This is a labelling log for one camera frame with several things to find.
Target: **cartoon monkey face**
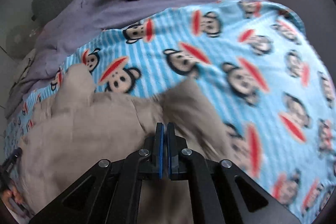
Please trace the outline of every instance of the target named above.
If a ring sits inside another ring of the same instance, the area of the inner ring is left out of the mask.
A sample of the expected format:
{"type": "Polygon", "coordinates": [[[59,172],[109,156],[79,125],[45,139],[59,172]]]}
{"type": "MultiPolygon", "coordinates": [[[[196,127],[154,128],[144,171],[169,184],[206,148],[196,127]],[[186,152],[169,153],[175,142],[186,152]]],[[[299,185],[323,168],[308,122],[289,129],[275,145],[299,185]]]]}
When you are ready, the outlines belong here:
{"type": "Polygon", "coordinates": [[[250,148],[245,140],[238,132],[235,126],[229,123],[225,123],[226,134],[229,135],[231,140],[231,148],[233,150],[232,161],[240,169],[248,170],[251,164],[250,160],[250,148]]]}
{"type": "Polygon", "coordinates": [[[292,77],[301,77],[303,62],[299,53],[296,50],[291,50],[287,53],[285,59],[289,75],[292,77]]]}
{"type": "Polygon", "coordinates": [[[291,120],[301,128],[308,128],[310,126],[311,119],[302,102],[288,93],[284,93],[283,100],[291,120]]]}
{"type": "MultiPolygon", "coordinates": [[[[285,177],[286,176],[280,176],[279,180],[282,180],[285,177]]],[[[273,196],[277,199],[277,201],[287,208],[297,197],[300,186],[300,178],[301,172],[300,170],[296,169],[290,178],[281,181],[281,183],[279,183],[280,186],[274,188],[273,196]]]]}
{"type": "Polygon", "coordinates": [[[163,53],[166,55],[167,64],[169,67],[179,75],[189,75],[192,74],[194,77],[198,76],[198,68],[196,64],[198,59],[191,56],[187,52],[176,51],[173,49],[164,50],[163,53]]]}
{"type": "Polygon", "coordinates": [[[327,121],[319,119],[319,152],[328,152],[332,150],[331,142],[333,136],[331,128],[327,121]]]}
{"type": "Polygon", "coordinates": [[[321,194],[321,192],[324,190],[324,186],[322,183],[319,183],[309,194],[309,196],[307,196],[307,200],[302,208],[302,215],[304,215],[311,207],[313,207],[313,205],[316,202],[316,199],[318,198],[318,196],[321,194]]]}
{"type": "Polygon", "coordinates": [[[123,30],[124,37],[127,39],[127,44],[132,44],[137,42],[139,39],[145,36],[144,25],[140,22],[127,27],[123,30]]]}
{"type": "Polygon", "coordinates": [[[137,68],[117,69],[110,75],[106,89],[112,92],[129,93],[140,77],[141,72],[137,68]]]}
{"type": "Polygon", "coordinates": [[[201,31],[209,37],[218,37],[221,34],[221,22],[215,12],[208,12],[201,17],[201,31]]]}
{"type": "Polygon", "coordinates": [[[254,29],[245,30],[238,37],[238,42],[249,44],[257,55],[270,53],[273,41],[266,36],[256,35],[255,32],[254,29]]]}
{"type": "Polygon", "coordinates": [[[222,69],[227,73],[227,81],[232,90],[242,97],[247,104],[256,105],[259,100],[258,85],[251,74],[244,68],[231,63],[223,63],[222,69]]]}
{"type": "Polygon", "coordinates": [[[248,2],[248,1],[239,1],[238,4],[245,12],[246,18],[252,18],[253,14],[256,16],[259,16],[259,11],[261,9],[261,3],[260,2],[248,2]]]}
{"type": "Polygon", "coordinates": [[[332,190],[328,190],[328,191],[324,194],[324,196],[323,196],[323,198],[322,198],[322,201],[321,201],[321,203],[320,203],[319,213],[323,210],[323,208],[324,208],[325,205],[327,204],[327,202],[328,202],[328,200],[329,200],[331,194],[332,194],[332,190]]]}
{"type": "Polygon", "coordinates": [[[330,80],[323,72],[319,71],[318,74],[320,76],[320,85],[321,85],[321,89],[324,94],[324,97],[327,100],[328,106],[330,108],[333,108],[335,96],[334,96],[334,92],[332,88],[332,83],[330,83],[330,80]]]}
{"type": "Polygon", "coordinates": [[[263,35],[252,36],[248,43],[252,46],[257,55],[268,54],[272,50],[272,41],[263,35]]]}
{"type": "Polygon", "coordinates": [[[148,18],[143,24],[139,22],[128,26],[123,30],[127,44],[133,44],[140,39],[144,42],[150,42],[154,37],[154,21],[148,18]]]}
{"type": "Polygon", "coordinates": [[[192,76],[197,78],[199,75],[198,64],[210,64],[208,57],[198,48],[185,42],[179,42],[177,51],[166,49],[163,53],[166,55],[168,66],[177,74],[182,76],[192,76]]]}
{"type": "Polygon", "coordinates": [[[106,83],[105,91],[129,93],[133,90],[135,82],[141,77],[137,68],[125,68],[128,56],[114,59],[102,74],[98,85],[106,83]]]}
{"type": "Polygon", "coordinates": [[[52,91],[54,91],[56,89],[57,85],[58,86],[61,85],[62,79],[63,79],[62,70],[61,70],[61,68],[58,68],[55,79],[50,83],[50,87],[51,87],[52,91]]]}
{"type": "Polygon", "coordinates": [[[278,22],[278,24],[272,25],[273,29],[277,30],[278,33],[284,38],[294,42],[296,45],[300,45],[301,42],[297,38],[296,32],[284,22],[278,22]]]}
{"type": "Polygon", "coordinates": [[[95,50],[86,55],[88,50],[84,52],[83,54],[83,63],[87,66],[88,70],[90,73],[93,72],[93,70],[98,66],[99,61],[100,61],[100,56],[98,54],[98,52],[100,51],[99,48],[95,48],[95,50]]]}

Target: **red monkey mouth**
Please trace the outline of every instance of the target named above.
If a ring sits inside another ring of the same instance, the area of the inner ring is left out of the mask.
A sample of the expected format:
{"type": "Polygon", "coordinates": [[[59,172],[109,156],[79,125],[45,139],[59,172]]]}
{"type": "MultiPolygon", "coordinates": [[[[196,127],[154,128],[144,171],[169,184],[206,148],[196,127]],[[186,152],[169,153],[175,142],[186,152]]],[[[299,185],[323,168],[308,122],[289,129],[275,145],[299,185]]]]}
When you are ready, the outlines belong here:
{"type": "Polygon", "coordinates": [[[302,77],[301,77],[302,86],[304,87],[308,86],[309,76],[310,76],[309,65],[307,63],[304,63],[303,68],[302,68],[302,77]]]}
{"type": "Polygon", "coordinates": [[[262,149],[258,131],[252,123],[246,127],[247,140],[250,147],[251,172],[250,176],[258,177],[261,168],[262,149]]]}
{"type": "Polygon", "coordinates": [[[281,20],[277,20],[279,25],[282,25],[283,27],[287,28],[288,30],[290,30],[291,32],[293,32],[294,34],[296,34],[296,30],[294,30],[290,25],[288,25],[287,23],[281,21],[281,20]]]}
{"type": "Polygon", "coordinates": [[[260,17],[260,10],[261,10],[261,2],[256,2],[256,7],[255,7],[255,11],[253,13],[253,15],[255,17],[260,17]]]}
{"type": "Polygon", "coordinates": [[[197,58],[200,62],[208,64],[208,65],[211,64],[208,57],[199,48],[196,48],[196,47],[194,47],[194,46],[192,46],[188,43],[185,43],[185,42],[180,42],[179,47],[180,47],[180,49],[187,52],[191,56],[197,58]]]}
{"type": "Polygon", "coordinates": [[[147,43],[151,42],[154,38],[154,22],[150,18],[145,23],[146,28],[146,36],[143,38],[143,40],[147,43]]]}
{"type": "Polygon", "coordinates": [[[89,49],[87,49],[82,55],[82,62],[86,65],[86,57],[88,56],[89,49]]]}
{"type": "Polygon", "coordinates": [[[286,112],[281,112],[278,114],[281,122],[285,126],[285,128],[291,133],[292,137],[302,143],[307,141],[307,138],[301,128],[293,122],[286,112]]]}
{"type": "Polygon", "coordinates": [[[28,127],[31,129],[31,128],[33,128],[33,126],[34,126],[33,121],[29,120],[28,121],[28,127]]]}
{"type": "Polygon", "coordinates": [[[247,61],[245,58],[238,57],[238,61],[241,64],[241,66],[248,71],[248,73],[256,80],[258,86],[260,87],[263,92],[269,92],[268,85],[263,77],[263,75],[260,73],[259,69],[254,66],[252,63],[247,61]]]}
{"type": "Polygon", "coordinates": [[[239,42],[246,42],[248,39],[250,39],[254,35],[255,31],[253,29],[246,30],[243,32],[239,37],[239,42]]]}
{"type": "Polygon", "coordinates": [[[62,75],[62,71],[60,71],[58,73],[58,85],[59,85],[59,87],[61,86],[62,81],[63,81],[63,75],[62,75]]]}
{"type": "Polygon", "coordinates": [[[196,10],[192,15],[192,31],[193,35],[199,36],[201,34],[201,11],[196,10]]]}
{"type": "Polygon", "coordinates": [[[318,181],[318,179],[316,179],[316,180],[314,180],[313,184],[311,185],[306,197],[303,200],[302,207],[301,207],[302,212],[305,212],[306,208],[308,207],[310,197],[312,196],[313,191],[316,189],[318,183],[319,183],[319,181],[318,181]]]}
{"type": "Polygon", "coordinates": [[[129,59],[128,56],[122,56],[122,57],[119,57],[119,58],[113,60],[112,63],[107,67],[107,69],[103,73],[102,77],[100,78],[99,83],[105,81],[108,77],[110,77],[112,72],[114,70],[116,70],[117,68],[125,67],[125,65],[128,62],[128,59],[129,59]]]}

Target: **blue striped blanket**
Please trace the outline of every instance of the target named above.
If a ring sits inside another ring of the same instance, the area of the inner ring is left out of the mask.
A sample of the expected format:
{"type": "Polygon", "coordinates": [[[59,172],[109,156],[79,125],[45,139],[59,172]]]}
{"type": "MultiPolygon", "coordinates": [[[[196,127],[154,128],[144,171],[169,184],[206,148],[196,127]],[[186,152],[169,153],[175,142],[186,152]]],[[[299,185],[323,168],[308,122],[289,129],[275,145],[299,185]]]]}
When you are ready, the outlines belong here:
{"type": "Polygon", "coordinates": [[[34,126],[34,104],[55,94],[76,63],[87,65],[96,92],[138,97],[194,77],[223,120],[232,160],[302,223],[334,189],[334,86],[302,21],[282,5],[223,0],[104,30],[29,95],[6,130],[6,156],[34,126]]]}

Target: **beige cloth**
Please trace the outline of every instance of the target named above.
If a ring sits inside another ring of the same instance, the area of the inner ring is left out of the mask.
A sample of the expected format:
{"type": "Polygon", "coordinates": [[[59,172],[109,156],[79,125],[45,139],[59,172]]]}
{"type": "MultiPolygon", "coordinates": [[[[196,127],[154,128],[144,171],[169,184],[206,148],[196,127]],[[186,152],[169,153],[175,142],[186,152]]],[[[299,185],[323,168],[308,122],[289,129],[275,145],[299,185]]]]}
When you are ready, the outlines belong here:
{"type": "MultiPolygon", "coordinates": [[[[22,139],[20,178],[37,213],[101,159],[117,161],[140,149],[157,122],[174,122],[177,135],[206,158],[231,158],[225,127],[188,79],[153,98],[106,92],[83,64],[69,68],[54,97],[34,108],[34,127],[22,139]]],[[[143,183],[138,223],[192,223],[188,183],[143,183]]]]}

